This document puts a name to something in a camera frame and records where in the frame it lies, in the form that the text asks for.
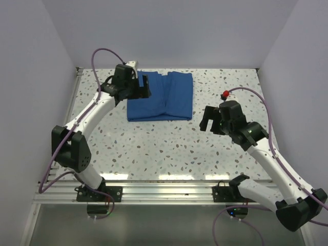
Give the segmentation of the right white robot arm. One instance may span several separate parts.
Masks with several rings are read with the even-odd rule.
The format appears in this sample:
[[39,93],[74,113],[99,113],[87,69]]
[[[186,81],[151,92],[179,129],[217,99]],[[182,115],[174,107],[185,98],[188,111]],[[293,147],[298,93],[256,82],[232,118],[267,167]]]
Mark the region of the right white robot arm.
[[228,186],[212,188],[215,202],[243,202],[245,199],[257,202],[274,212],[291,232],[321,212],[327,193],[314,189],[293,170],[270,144],[269,134],[261,124],[247,121],[237,101],[225,101],[218,107],[206,106],[199,124],[201,131],[207,129],[209,120],[213,134],[229,136],[263,167],[278,188],[275,191],[240,174],[230,180]]

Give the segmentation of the blue surgical drape cloth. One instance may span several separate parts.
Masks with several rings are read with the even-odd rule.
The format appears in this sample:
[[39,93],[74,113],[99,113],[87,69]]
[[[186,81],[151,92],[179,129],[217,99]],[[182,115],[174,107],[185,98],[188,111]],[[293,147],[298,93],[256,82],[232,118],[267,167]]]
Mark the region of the blue surgical drape cloth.
[[193,117],[193,76],[177,71],[162,75],[158,72],[139,71],[138,78],[146,75],[151,96],[127,101],[127,120],[161,121],[191,120]]

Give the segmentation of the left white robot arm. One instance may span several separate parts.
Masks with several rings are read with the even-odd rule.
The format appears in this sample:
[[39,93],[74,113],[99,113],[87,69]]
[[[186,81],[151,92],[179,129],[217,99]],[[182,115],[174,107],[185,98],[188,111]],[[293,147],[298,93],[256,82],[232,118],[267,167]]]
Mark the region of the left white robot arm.
[[56,126],[51,133],[52,159],[68,168],[89,188],[95,201],[106,197],[104,179],[91,166],[91,151],[87,140],[100,121],[121,101],[151,96],[148,77],[138,77],[137,61],[116,66],[114,75],[100,85],[89,104],[65,126]]

